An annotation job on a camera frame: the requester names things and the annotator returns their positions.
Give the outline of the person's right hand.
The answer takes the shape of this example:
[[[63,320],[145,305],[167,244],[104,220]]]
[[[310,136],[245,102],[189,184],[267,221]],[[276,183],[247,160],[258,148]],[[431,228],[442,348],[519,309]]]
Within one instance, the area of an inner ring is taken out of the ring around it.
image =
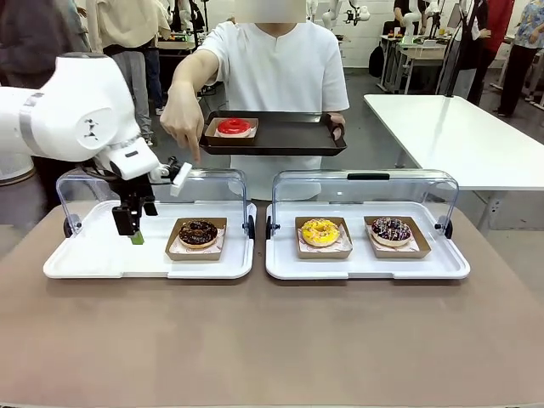
[[[190,150],[193,161],[200,163],[200,139],[204,119],[192,87],[187,88],[184,84],[181,87],[171,86],[160,122],[180,147]]]

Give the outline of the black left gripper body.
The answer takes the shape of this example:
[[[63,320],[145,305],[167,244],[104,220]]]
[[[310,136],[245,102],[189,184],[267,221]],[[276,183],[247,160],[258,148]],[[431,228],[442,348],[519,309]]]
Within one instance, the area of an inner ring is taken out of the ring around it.
[[[133,211],[144,211],[143,204],[146,201],[155,201],[155,195],[147,174],[131,180],[117,178],[110,182],[110,188],[120,198],[120,206],[130,207]]]

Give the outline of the person's left hand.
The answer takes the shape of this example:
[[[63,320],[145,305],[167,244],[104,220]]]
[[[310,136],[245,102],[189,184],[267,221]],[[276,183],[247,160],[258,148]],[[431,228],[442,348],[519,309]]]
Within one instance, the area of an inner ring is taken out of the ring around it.
[[[328,112],[332,124],[332,137],[338,140],[343,137],[345,133],[345,119],[340,112]]]

